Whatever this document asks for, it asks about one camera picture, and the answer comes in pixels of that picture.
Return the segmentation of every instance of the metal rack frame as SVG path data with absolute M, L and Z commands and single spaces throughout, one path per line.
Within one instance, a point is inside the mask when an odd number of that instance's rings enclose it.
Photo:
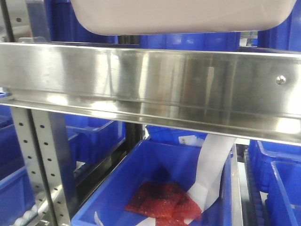
M 50 40 L 44 0 L 6 3 L 11 41 Z M 301 55 L 252 48 L 234 53 L 136 47 L 0 44 L 0 86 L 10 93 L 0 104 L 12 106 L 38 206 L 30 226 L 69 226 L 101 181 L 89 183 L 86 196 L 80 194 L 87 189 L 76 186 L 60 113 L 300 145 Z M 127 143 L 93 167 L 91 177 L 113 168 L 141 139 L 134 124 L 127 130 Z M 241 226 L 235 148 L 231 165 L 232 225 Z

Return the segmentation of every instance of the white tray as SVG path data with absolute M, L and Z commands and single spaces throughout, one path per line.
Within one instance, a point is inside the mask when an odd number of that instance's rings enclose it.
M 102 35 L 266 30 L 296 0 L 71 0 L 79 22 Z

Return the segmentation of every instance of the blue storage bin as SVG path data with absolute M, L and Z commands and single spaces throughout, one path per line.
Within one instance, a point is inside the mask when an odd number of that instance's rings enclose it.
M 77 20 L 70 0 L 48 0 L 52 41 L 118 43 L 118 36 L 101 36 L 86 30 Z
M 301 0 L 279 26 L 258 32 L 258 47 L 301 51 Z
M 97 214 L 105 226 L 135 226 L 145 216 L 125 211 L 144 181 L 177 182 L 188 190 L 195 182 L 200 148 L 141 141 L 99 186 L 71 221 L 72 226 L 95 226 Z M 191 226 L 231 226 L 231 165 L 226 160 L 220 198 Z
M 272 162 L 266 206 L 271 226 L 301 226 L 301 164 Z
M 0 226 L 13 225 L 34 204 L 26 167 L 0 180 Z
M 6 97 L 7 93 L 0 92 L 0 98 Z M 8 126 L 13 123 L 11 111 L 9 106 L 0 105 L 0 128 Z
M 272 161 L 301 162 L 301 146 L 251 140 L 248 151 L 256 185 L 262 192 L 269 190 Z
M 203 140 L 205 140 L 207 134 L 201 132 L 194 132 L 189 130 L 182 129 L 172 129 L 167 127 L 160 126 L 146 126 L 146 129 L 150 135 L 150 140 L 155 142 L 160 142 L 163 144 L 171 144 L 171 145 L 179 145 L 179 144 L 187 144 L 189 137 L 187 136 L 195 136 L 200 144 L 203 144 Z
M 125 141 L 125 124 L 78 115 L 65 115 L 67 131 L 79 134 L 76 160 L 97 163 Z
M 240 33 L 188 33 L 141 35 L 141 48 L 235 51 L 239 48 Z
M 68 138 L 75 168 L 78 134 Z M 35 204 L 14 125 L 0 129 L 0 156 L 0 226 L 8 226 Z
M 0 129 L 0 180 L 24 166 L 14 125 Z
M 68 133 L 73 167 L 76 167 L 76 154 L 80 148 L 79 135 Z M 24 160 L 14 125 L 0 129 L 0 180 L 24 166 Z

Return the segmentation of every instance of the stainless steel shelf rail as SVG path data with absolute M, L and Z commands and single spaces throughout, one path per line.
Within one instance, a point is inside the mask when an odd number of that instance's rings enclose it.
M 301 55 L 0 44 L 2 104 L 301 143 Z

